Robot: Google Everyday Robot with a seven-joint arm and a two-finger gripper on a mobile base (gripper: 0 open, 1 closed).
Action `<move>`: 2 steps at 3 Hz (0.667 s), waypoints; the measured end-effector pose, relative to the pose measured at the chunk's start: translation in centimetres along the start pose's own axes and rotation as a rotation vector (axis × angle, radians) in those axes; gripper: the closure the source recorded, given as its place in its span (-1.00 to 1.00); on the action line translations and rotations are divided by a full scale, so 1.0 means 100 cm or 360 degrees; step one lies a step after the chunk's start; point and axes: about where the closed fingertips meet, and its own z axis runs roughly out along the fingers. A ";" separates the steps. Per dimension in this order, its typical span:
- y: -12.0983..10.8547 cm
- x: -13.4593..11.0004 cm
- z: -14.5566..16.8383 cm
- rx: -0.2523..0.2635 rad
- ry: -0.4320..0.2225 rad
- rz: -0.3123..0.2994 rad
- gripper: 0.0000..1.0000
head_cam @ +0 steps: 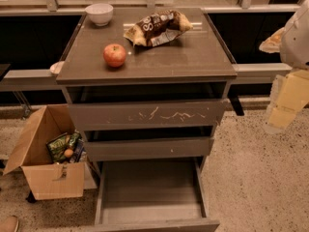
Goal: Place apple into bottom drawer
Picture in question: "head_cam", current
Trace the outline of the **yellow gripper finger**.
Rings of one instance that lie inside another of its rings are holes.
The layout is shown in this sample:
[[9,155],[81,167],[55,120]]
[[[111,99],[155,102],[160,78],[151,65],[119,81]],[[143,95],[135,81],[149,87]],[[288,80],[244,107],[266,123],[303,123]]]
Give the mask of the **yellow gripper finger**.
[[309,72],[305,70],[277,75],[270,91],[267,125],[285,129],[309,103]]

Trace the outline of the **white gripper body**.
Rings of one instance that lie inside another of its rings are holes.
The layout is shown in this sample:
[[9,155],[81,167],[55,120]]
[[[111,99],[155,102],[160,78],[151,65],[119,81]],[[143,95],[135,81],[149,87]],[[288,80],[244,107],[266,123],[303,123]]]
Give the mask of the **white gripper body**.
[[265,53],[279,53],[282,35],[285,32],[284,28],[278,29],[270,37],[264,40],[260,46],[259,50]]

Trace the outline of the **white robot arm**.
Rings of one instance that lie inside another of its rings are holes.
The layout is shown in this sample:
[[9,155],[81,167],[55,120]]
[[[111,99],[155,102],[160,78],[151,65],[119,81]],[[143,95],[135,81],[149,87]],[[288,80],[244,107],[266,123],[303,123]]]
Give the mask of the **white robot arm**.
[[281,62],[292,68],[285,76],[278,74],[272,82],[264,129],[274,134],[285,130],[309,103],[309,0],[259,49],[278,52]]

